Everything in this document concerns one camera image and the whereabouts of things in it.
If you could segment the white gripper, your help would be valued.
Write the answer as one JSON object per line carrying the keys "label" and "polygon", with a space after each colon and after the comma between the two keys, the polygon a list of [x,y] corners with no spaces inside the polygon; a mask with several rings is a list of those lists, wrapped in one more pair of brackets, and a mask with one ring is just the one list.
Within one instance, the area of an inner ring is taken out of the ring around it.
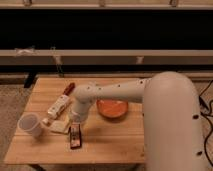
{"label": "white gripper", "polygon": [[68,128],[71,127],[72,124],[80,124],[80,130],[84,130],[85,122],[88,119],[88,113],[76,112],[73,108],[71,108],[68,116]]}

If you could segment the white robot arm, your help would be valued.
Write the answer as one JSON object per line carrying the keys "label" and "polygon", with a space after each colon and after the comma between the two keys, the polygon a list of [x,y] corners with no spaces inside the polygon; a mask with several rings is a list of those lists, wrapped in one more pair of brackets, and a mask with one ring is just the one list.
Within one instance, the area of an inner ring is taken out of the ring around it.
{"label": "white robot arm", "polygon": [[74,89],[69,118],[81,124],[96,100],[142,105],[147,171],[205,171],[199,95],[193,82],[177,72],[110,85]]}

